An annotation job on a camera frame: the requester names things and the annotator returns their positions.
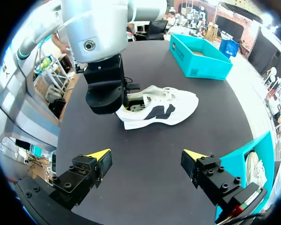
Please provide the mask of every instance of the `bolt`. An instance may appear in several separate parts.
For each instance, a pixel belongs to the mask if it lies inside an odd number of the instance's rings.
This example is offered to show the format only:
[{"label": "bolt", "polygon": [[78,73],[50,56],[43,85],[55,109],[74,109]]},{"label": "bolt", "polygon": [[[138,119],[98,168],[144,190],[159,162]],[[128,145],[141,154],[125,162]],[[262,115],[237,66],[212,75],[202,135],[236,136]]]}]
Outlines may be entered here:
[{"label": "bolt", "polygon": [[87,51],[92,51],[95,47],[96,44],[92,40],[86,41],[84,43],[84,49]]},{"label": "bolt", "polygon": [[32,194],[28,191],[25,193],[26,198],[31,198]]},{"label": "bolt", "polygon": [[221,185],[221,190],[222,190],[222,192],[227,191],[227,190],[228,190],[228,187],[229,187],[229,185],[228,185],[228,184],[223,183],[223,184]]},{"label": "bolt", "polygon": [[241,178],[240,177],[235,177],[235,179],[234,179],[234,183],[235,184],[239,184],[240,183],[240,180],[241,180]]},{"label": "bolt", "polygon": [[38,186],[33,187],[33,191],[34,192],[39,192],[39,187]]},{"label": "bolt", "polygon": [[214,174],[213,170],[208,170],[208,172],[207,172],[207,176],[208,177],[211,177],[213,174]]},{"label": "bolt", "polygon": [[69,188],[72,187],[72,184],[71,184],[71,183],[65,183],[65,184],[64,184],[64,187],[65,187],[66,189],[69,189]]},{"label": "bolt", "polygon": [[86,171],[83,170],[83,169],[81,169],[81,170],[79,170],[79,173],[81,173],[82,175],[85,175],[85,174],[86,174]]},{"label": "bolt", "polygon": [[225,167],[220,166],[219,169],[218,169],[218,172],[219,172],[219,173],[224,172],[224,169],[225,169]]},{"label": "bolt", "polygon": [[57,176],[53,176],[53,177],[52,177],[52,181],[53,181],[53,182],[57,182],[57,180],[58,180],[58,177],[57,177]]}]

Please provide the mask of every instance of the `white sneaker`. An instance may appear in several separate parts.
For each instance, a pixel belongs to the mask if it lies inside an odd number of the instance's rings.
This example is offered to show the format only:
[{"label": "white sneaker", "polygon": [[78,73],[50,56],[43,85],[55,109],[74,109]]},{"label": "white sneaker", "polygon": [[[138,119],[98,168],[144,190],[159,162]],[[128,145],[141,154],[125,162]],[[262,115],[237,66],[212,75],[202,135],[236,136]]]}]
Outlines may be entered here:
[{"label": "white sneaker", "polygon": [[266,171],[264,169],[262,160],[259,161],[258,155],[256,152],[251,152],[246,161],[246,177],[247,185],[254,182],[258,184],[261,188],[267,182]]},{"label": "white sneaker", "polygon": [[174,88],[158,88],[128,94],[129,107],[122,105],[116,112],[126,130],[145,127],[151,123],[176,125],[188,118],[197,108],[199,99],[191,92]]}]

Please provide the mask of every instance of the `blue storage bin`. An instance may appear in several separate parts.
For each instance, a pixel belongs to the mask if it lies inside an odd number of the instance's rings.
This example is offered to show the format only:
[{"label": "blue storage bin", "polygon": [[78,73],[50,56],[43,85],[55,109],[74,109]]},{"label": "blue storage bin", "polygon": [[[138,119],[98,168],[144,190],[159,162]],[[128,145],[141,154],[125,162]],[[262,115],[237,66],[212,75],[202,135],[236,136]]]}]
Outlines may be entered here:
[{"label": "blue storage bin", "polygon": [[238,47],[238,43],[235,41],[222,39],[219,50],[229,59],[230,56],[236,56]]},{"label": "blue storage bin", "polygon": [[[245,188],[246,168],[244,155],[253,148],[257,153],[259,160],[262,160],[267,178],[267,182],[263,186],[263,188],[267,190],[267,194],[263,201],[252,212],[259,213],[270,197],[274,181],[274,148],[270,131],[247,143],[243,147],[229,153],[228,155],[223,156],[222,158],[220,158],[220,160],[222,161],[221,165],[225,167],[225,170],[227,172],[231,173],[235,177],[241,177],[241,187]],[[218,206],[216,209],[216,219],[219,217],[221,212],[222,209]]]},{"label": "blue storage bin", "polygon": [[204,39],[171,34],[170,52],[186,77],[225,80],[232,63]]}]

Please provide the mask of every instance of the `black round table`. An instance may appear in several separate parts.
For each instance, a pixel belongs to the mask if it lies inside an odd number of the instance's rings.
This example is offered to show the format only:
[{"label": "black round table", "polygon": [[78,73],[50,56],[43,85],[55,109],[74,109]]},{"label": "black round table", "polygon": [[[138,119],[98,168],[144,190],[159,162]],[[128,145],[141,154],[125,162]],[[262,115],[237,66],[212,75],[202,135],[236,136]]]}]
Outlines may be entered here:
[{"label": "black round table", "polygon": [[224,156],[253,139],[247,118],[227,81],[184,77],[169,42],[129,43],[125,76],[140,83],[197,94],[199,105],[175,126],[156,123],[125,130],[115,114],[96,115],[85,101],[81,75],[67,104],[57,148],[57,175],[79,154],[111,149],[113,165],[98,189],[72,209],[105,225],[214,224],[215,206],[180,166],[183,149]]}]

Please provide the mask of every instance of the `black n logo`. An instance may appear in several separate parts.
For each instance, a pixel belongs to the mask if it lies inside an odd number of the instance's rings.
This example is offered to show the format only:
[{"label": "black n logo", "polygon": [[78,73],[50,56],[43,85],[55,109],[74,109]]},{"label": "black n logo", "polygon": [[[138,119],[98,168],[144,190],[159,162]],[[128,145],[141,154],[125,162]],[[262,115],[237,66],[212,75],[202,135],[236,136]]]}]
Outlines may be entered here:
[{"label": "black n logo", "polygon": [[155,106],[152,111],[149,113],[149,115],[145,118],[145,120],[149,120],[152,119],[154,117],[156,117],[156,119],[167,119],[170,117],[170,115],[172,114],[172,112],[175,111],[175,107],[170,104],[169,108],[167,109],[167,112],[164,113],[164,106],[163,105],[159,105],[159,106]]}]

